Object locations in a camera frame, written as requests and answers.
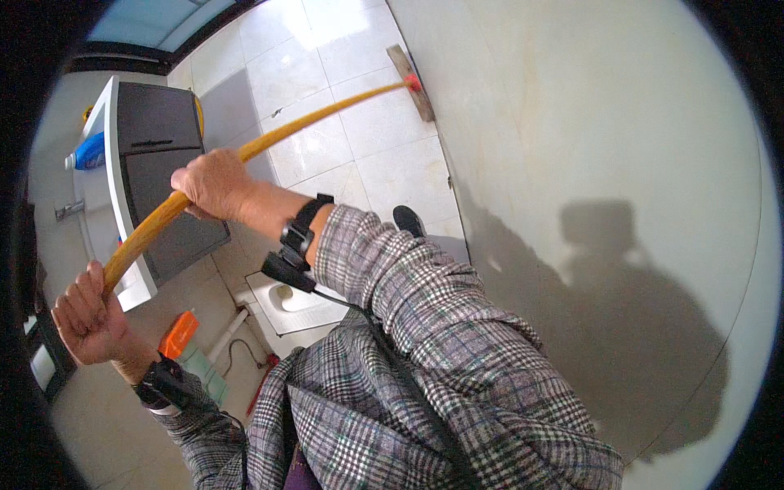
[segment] plaid sleeve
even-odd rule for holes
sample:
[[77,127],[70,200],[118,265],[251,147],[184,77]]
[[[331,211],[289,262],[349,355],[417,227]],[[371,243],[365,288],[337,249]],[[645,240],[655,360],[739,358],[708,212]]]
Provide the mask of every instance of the plaid sleeve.
[[[217,411],[218,406],[204,392],[199,378],[189,372],[184,375],[188,387],[198,393],[199,402]],[[242,435],[228,419],[201,408],[189,408],[174,416],[153,412],[153,417],[180,447],[197,490],[240,488]]]
[[483,484],[620,488],[618,453],[594,437],[531,326],[490,303],[470,265],[372,212],[339,206],[314,272],[381,319]]

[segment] cabinet handle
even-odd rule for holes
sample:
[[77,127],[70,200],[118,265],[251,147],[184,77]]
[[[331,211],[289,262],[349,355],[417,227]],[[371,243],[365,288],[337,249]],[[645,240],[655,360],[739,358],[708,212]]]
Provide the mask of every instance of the cabinet handle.
[[135,148],[135,147],[154,147],[154,146],[157,146],[159,144],[172,144],[172,143],[174,143],[174,140],[137,141],[136,143],[131,143],[131,148]]

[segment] wooden handle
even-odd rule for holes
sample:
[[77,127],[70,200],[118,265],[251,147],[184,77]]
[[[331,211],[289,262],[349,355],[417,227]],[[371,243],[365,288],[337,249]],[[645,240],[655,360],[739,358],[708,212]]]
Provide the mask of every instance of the wooden handle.
[[[378,89],[369,90],[365,93],[360,93],[348,99],[341,100],[330,106],[319,109],[318,111],[311,112],[301,118],[295,119],[288,124],[281,126],[265,135],[259,136],[255,140],[242,145],[238,150],[240,159],[247,162],[251,158],[257,156],[262,151],[276,144],[302,128],[305,128],[315,122],[326,118],[329,115],[335,114],[341,109],[350,107],[357,102],[369,99],[380,93],[389,92],[390,90],[400,89],[402,87],[410,86],[410,82],[400,82],[393,85],[386,85]],[[161,230],[166,228],[177,215],[179,215],[191,203],[188,197],[182,192],[175,192],[168,199],[163,201],[150,215],[144,219],[139,226],[122,242],[122,245],[114,252],[109,262],[103,269],[103,296],[108,297],[120,278],[131,267],[131,264],[139,258],[139,256],[147,250],[150,243],[161,233]]]

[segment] white pipe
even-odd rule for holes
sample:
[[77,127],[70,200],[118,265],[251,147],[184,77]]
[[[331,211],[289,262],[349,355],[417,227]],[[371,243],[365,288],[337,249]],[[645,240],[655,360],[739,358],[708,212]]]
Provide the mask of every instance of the white pipe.
[[237,328],[240,328],[240,324],[243,320],[245,320],[246,317],[248,317],[248,308],[242,308],[237,314],[237,317],[229,325],[229,328],[226,329],[226,332],[224,332],[220,337],[218,343],[215,344],[211,351],[209,351],[207,360],[210,364],[215,364],[215,361],[218,360],[218,355],[226,347],[226,344],[229,343],[231,336],[234,335],[234,333],[237,331]]

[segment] hand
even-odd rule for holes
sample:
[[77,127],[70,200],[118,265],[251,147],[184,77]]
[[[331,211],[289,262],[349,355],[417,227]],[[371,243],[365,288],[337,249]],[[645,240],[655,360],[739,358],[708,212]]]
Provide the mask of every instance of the hand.
[[175,170],[171,184],[194,203],[187,211],[197,218],[239,221],[245,203],[258,192],[237,152],[227,149],[200,155],[186,168]]
[[52,309],[57,331],[79,364],[111,361],[128,383],[141,383],[150,363],[160,360],[155,347],[133,335],[117,296],[103,294],[103,267],[93,260]]
[[128,320],[114,293],[104,303],[103,267],[92,261],[65,294],[57,297],[52,317],[65,347],[80,364],[89,365],[122,356]]

